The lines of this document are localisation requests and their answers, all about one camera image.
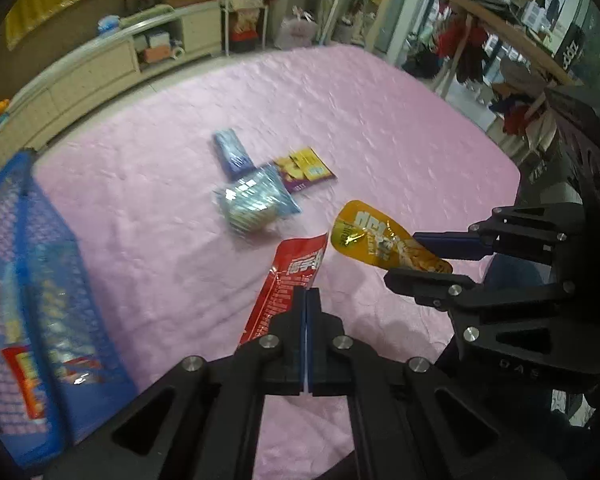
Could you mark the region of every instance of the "metal screw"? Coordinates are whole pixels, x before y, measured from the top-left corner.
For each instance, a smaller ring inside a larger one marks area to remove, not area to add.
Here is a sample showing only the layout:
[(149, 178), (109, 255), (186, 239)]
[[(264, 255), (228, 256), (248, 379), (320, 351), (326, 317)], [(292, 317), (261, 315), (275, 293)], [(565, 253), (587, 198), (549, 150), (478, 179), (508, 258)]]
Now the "metal screw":
[(448, 293), (451, 294), (452, 296), (460, 296), (461, 292), (462, 292), (462, 287), (457, 284), (451, 285), (448, 290)]
[(190, 355), (189, 357), (185, 357), (182, 360), (182, 367), (187, 372), (195, 372), (202, 368), (202, 365), (205, 363), (205, 360), (202, 357), (197, 355)]
[(273, 334), (267, 334), (260, 338), (260, 346), (263, 348), (275, 348), (279, 342), (278, 336)]
[(462, 337), (465, 341), (472, 343), (480, 337), (480, 331), (475, 326), (470, 326), (464, 331)]
[(576, 291), (576, 284), (573, 282), (564, 282), (562, 284), (562, 290), (567, 294), (573, 294)]
[(431, 363), (427, 361), (424, 357), (412, 357), (407, 362), (407, 365), (411, 369), (412, 372), (416, 372), (417, 374), (423, 374), (429, 367)]
[(339, 335), (333, 338), (333, 345), (338, 350), (349, 350), (353, 346), (353, 339), (348, 335)]

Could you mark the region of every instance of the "mattress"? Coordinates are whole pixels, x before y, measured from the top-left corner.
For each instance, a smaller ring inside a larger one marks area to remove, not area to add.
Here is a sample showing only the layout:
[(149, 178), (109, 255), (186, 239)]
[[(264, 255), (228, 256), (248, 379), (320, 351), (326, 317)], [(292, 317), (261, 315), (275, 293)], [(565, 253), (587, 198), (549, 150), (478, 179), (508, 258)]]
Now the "mattress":
[[(302, 214), (232, 234), (213, 131), (234, 128), (256, 165), (310, 146), (337, 181)], [(280, 240), (323, 234), (349, 200), (408, 231), (465, 231), (513, 203), (519, 173), (421, 83), (350, 46), (263, 54), (186, 80), (69, 137), (36, 165), (77, 236), (94, 298), (144, 389), (184, 356), (232, 354)], [(480, 280), (484, 262), (453, 262)], [(435, 360), (446, 314), (386, 290), (384, 272), (328, 248), (314, 285), (349, 335), (394, 360)], [(254, 478), (310, 479), (352, 450), (344, 398), (267, 397)]]

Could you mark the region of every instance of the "blue mesh basket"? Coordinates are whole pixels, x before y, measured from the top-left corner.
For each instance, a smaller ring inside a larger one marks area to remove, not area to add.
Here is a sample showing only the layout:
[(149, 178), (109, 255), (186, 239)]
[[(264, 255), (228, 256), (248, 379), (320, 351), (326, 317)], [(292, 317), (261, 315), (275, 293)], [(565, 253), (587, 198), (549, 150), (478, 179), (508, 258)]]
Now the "blue mesh basket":
[(137, 393), (93, 303), (74, 234), (31, 176), (0, 172), (0, 438), (21, 466), (84, 438)]

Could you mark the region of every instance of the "triangular cutout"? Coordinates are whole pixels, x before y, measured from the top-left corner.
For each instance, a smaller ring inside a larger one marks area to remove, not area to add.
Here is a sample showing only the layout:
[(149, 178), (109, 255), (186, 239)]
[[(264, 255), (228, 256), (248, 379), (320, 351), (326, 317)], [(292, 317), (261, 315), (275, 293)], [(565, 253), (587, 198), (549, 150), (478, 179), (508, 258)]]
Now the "triangular cutout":
[(496, 443), (498, 433), (448, 391), (437, 390), (435, 396), (463, 456), (474, 456)]
[(147, 456), (160, 433), (174, 397), (173, 388), (162, 391), (113, 432), (113, 442), (138, 455)]
[(549, 354), (552, 349), (551, 333), (546, 328), (503, 332), (496, 336), (496, 341), (541, 354)]

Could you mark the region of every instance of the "pink bedspread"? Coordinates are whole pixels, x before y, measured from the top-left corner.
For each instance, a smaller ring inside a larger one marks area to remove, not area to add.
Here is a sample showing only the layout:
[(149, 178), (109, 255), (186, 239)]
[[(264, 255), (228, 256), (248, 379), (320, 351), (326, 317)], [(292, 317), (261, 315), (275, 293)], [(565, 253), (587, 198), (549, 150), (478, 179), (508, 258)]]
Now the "pink bedspread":
[[(256, 164), (311, 146), (338, 176), (302, 214), (246, 242), (212, 191), (211, 135), (232, 127)], [(140, 388), (184, 356), (231, 354), (280, 240), (313, 237), (359, 199), (407, 230), (464, 231), (513, 202), (519, 174), (421, 83), (348, 46), (265, 54), (192, 78), (62, 142), (36, 177), (80, 240), (97, 304)], [(480, 263), (455, 263), (480, 279)], [(384, 288), (382, 270), (326, 252), (315, 280), (347, 333), (397, 360), (434, 360), (446, 314)], [(345, 399), (268, 398), (254, 478), (309, 479), (352, 449)]]

